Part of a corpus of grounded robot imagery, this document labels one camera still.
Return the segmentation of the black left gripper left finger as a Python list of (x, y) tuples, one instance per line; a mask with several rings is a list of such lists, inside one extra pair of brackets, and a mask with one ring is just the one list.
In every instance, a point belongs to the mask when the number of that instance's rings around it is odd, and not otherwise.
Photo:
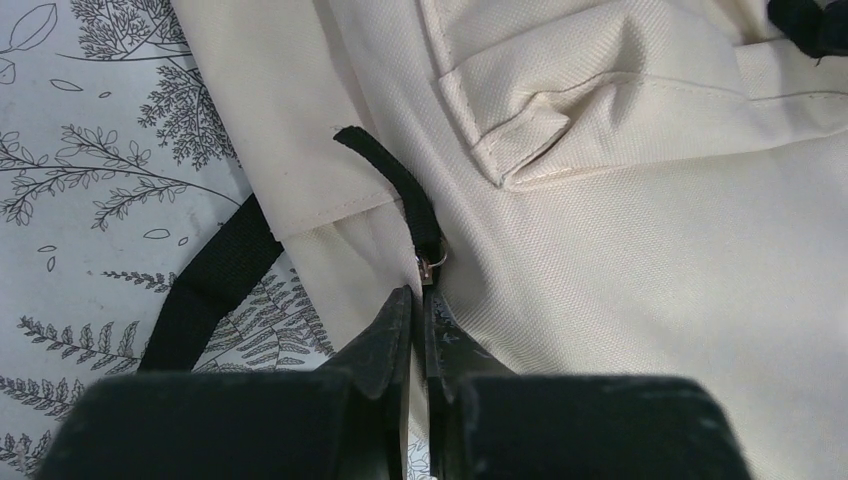
[(402, 479), (412, 292), (312, 371), (143, 373), (89, 388), (40, 479)]

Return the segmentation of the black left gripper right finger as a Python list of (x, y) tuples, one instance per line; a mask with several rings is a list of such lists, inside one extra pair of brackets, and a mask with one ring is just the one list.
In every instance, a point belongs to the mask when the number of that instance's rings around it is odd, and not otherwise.
[(430, 471), (438, 479), (747, 479), (722, 408), (697, 382), (519, 375), (423, 296)]

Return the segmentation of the beige canvas backpack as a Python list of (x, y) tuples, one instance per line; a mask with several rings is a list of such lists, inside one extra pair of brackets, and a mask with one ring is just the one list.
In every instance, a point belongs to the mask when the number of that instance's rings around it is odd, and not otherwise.
[(847, 60), (763, 1), (176, 1), (333, 345), (422, 286), (521, 373), (677, 374), (757, 479), (847, 475)]

